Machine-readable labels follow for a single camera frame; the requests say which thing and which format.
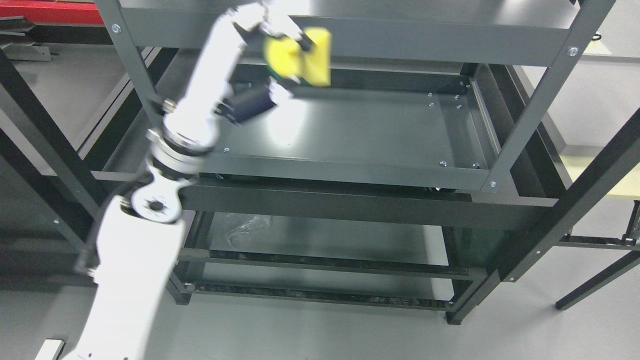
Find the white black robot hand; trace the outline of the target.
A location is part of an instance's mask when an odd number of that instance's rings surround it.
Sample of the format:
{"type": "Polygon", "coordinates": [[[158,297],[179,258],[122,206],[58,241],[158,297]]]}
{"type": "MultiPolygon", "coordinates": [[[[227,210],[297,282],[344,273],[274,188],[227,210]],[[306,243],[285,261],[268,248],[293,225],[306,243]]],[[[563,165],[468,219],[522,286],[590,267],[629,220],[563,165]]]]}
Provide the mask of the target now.
{"type": "Polygon", "coordinates": [[[229,94],[229,80],[248,42],[242,31],[261,30],[311,47],[311,39],[286,12],[262,2],[227,9],[214,21],[183,97],[163,118],[163,137],[194,152],[210,150],[220,136],[217,108],[229,94]]]}

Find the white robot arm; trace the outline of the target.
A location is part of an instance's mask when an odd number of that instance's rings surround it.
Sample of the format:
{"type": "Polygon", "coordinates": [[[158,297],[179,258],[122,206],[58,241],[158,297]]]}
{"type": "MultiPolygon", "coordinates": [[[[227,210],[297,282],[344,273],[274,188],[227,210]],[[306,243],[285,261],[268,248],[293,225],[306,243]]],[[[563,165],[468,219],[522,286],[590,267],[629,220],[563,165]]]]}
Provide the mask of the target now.
{"type": "Polygon", "coordinates": [[[93,303],[67,360],[142,360],[187,223],[179,192],[194,185],[220,136],[214,115],[168,114],[147,132],[140,178],[110,198],[94,233],[93,303]]]}

